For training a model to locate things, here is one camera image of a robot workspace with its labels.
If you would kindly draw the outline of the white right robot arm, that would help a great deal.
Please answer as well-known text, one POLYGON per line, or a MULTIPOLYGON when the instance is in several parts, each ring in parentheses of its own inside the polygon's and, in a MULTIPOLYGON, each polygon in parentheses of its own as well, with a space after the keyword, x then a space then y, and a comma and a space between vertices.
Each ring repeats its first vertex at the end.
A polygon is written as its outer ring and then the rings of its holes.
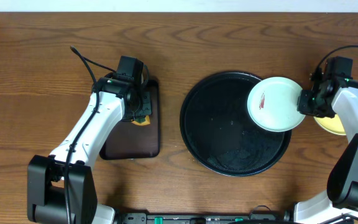
POLYGON ((298 111, 315 117, 338 115, 348 146, 331 171, 327 189, 295 205, 297 223, 336 222, 358 218, 358 82, 351 77, 315 73, 311 90, 303 90, 298 111))

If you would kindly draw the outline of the yellow green scrub sponge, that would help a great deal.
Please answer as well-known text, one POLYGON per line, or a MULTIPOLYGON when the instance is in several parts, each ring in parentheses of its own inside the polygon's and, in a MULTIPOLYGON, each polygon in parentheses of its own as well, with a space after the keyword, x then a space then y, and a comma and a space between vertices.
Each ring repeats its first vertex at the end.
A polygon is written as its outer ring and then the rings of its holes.
POLYGON ((146 126, 150 124, 150 117, 144 116, 143 118, 136 118, 132 121, 132 124, 137 126, 146 126))

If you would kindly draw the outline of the yellow plate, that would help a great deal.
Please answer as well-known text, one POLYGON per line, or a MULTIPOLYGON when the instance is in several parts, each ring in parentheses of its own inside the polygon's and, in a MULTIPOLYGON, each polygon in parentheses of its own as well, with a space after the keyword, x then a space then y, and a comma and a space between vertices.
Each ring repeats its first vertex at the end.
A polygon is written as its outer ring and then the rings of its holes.
POLYGON ((339 116, 336 114, 334 116, 334 118, 329 118, 329 117, 324 117, 324 118, 317 118, 314 117, 314 120, 316 121, 316 123, 323 128, 325 131, 332 133, 332 134, 336 134, 336 135, 340 135, 340 136, 345 136, 346 132, 344 130, 344 127, 341 123, 341 120, 339 118, 339 116))

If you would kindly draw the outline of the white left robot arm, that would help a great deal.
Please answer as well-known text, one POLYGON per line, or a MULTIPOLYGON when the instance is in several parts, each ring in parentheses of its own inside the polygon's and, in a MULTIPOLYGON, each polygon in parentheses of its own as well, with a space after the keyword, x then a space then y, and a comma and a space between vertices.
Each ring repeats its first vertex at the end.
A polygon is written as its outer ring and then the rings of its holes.
POLYGON ((87 109, 49 156, 35 155, 27 167, 27 218, 35 223, 113 223, 115 210, 98 203, 92 170, 120 121, 150 115, 147 83, 102 77, 87 109))

